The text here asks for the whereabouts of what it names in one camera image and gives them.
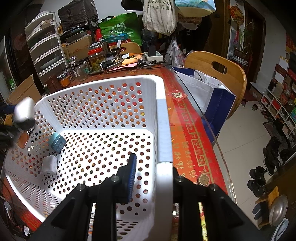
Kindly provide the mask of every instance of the logo on green bag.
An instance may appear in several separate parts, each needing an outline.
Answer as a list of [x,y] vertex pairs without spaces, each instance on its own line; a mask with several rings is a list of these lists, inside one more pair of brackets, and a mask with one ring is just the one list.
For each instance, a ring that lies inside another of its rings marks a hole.
[[121,34],[126,29],[126,25],[124,23],[119,23],[112,27],[112,30],[118,34]]

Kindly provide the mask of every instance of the cardboard box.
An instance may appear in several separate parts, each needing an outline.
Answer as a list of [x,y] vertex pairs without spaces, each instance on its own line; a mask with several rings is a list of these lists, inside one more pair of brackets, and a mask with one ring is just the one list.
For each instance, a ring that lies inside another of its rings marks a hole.
[[25,97],[31,97],[36,103],[42,98],[33,80],[33,75],[26,78],[7,98],[9,104],[17,104]]
[[80,40],[63,47],[66,58],[69,59],[73,56],[77,56],[77,59],[81,60],[88,57],[89,46],[93,43],[91,35],[86,35]]
[[250,91],[251,95],[253,95],[257,101],[261,101],[263,94],[261,94],[258,90],[256,90],[253,86],[251,86]]

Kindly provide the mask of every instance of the green bag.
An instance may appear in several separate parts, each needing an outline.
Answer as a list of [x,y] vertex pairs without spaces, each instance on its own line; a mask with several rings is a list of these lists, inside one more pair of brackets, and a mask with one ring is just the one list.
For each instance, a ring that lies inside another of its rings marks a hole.
[[127,33],[132,42],[142,45],[138,16],[135,12],[124,13],[99,23],[102,35],[107,35],[110,31],[114,34]]

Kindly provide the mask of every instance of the beige cloth bag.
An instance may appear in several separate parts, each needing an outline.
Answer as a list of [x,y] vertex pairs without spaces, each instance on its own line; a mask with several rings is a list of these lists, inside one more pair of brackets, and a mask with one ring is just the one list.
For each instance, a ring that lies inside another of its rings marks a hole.
[[177,26],[175,0],[144,0],[143,25],[146,29],[171,35]]

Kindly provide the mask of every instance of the jar with red lid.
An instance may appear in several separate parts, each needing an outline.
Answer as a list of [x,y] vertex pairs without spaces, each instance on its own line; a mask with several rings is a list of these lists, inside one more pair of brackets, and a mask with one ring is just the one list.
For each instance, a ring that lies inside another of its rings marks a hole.
[[104,59],[105,55],[102,47],[89,51],[89,61],[91,63],[93,72],[102,69],[100,63],[102,63]]

